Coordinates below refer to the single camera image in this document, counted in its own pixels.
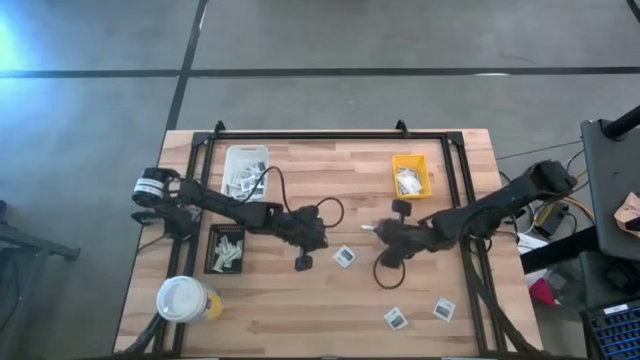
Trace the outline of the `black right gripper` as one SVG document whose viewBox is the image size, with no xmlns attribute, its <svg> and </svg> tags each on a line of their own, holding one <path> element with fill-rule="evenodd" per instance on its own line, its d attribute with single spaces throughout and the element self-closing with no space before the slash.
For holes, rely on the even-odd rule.
<svg viewBox="0 0 640 360">
<path fill-rule="evenodd" d="M 404 224 L 396 219 L 383 219 L 374 228 L 375 234 L 387 246 L 380 260 L 385 267 L 399 268 L 405 259 L 426 249 L 426 233 L 418 226 Z"/>
</svg>

